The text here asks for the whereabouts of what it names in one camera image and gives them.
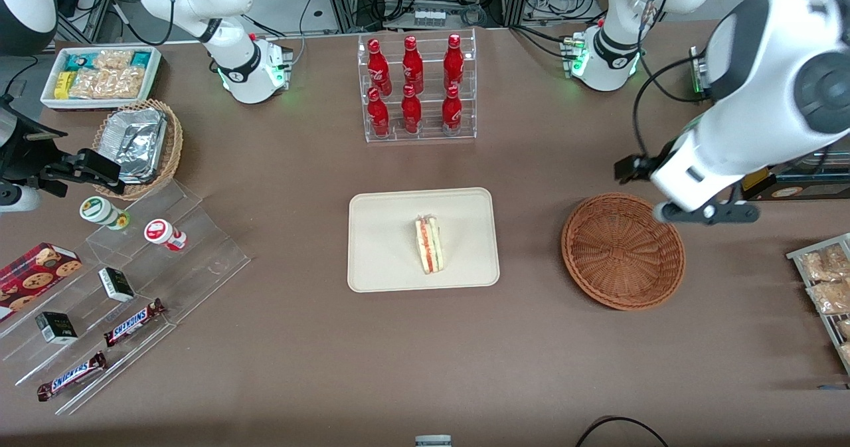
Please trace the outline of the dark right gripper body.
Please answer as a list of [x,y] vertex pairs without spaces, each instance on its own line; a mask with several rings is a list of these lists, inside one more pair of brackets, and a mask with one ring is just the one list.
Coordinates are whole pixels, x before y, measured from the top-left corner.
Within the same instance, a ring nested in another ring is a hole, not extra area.
[[64,152],[55,140],[65,136],[63,130],[49,128],[2,102],[2,178],[24,180],[60,162]]

